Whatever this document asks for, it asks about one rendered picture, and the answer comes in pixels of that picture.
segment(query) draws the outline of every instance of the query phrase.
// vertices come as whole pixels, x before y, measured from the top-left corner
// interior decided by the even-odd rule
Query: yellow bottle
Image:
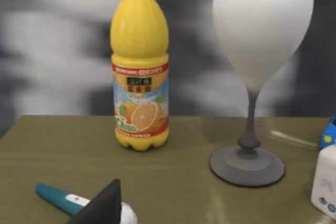
[[[122,0],[111,25],[115,135],[145,151],[168,138],[168,27],[155,0]]]

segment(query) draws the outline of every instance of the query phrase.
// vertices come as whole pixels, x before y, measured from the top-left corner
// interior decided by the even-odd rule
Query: wooden table
[[[113,117],[23,116],[0,140],[0,223],[66,223],[65,213],[35,195],[36,184],[92,198],[114,178],[140,224],[334,223],[310,203],[316,146],[327,122],[259,118],[258,137],[283,160],[286,176],[247,189],[208,168],[213,151],[235,143],[244,119],[172,117],[168,144],[139,153],[116,142]]]

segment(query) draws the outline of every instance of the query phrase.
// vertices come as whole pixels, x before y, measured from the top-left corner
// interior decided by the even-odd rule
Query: white goblet
[[[238,145],[216,151],[211,170],[223,180],[259,187],[280,180],[285,167],[255,137],[256,100],[264,83],[290,58],[309,27],[313,0],[213,0],[213,20],[226,58],[244,82],[248,117]]]

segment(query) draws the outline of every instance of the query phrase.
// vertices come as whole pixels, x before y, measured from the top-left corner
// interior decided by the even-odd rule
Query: bottle base
[[[134,138],[121,134],[115,131],[115,136],[118,142],[125,148],[132,147],[134,150],[143,152],[148,150],[149,147],[153,146],[155,148],[163,145],[169,135],[169,128],[157,136],[151,136],[148,138]]]

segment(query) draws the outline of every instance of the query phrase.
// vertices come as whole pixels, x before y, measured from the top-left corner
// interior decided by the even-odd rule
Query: gray round base
[[[285,167],[276,155],[261,148],[245,153],[239,145],[217,150],[209,164],[217,177],[237,186],[269,186],[285,174]]]

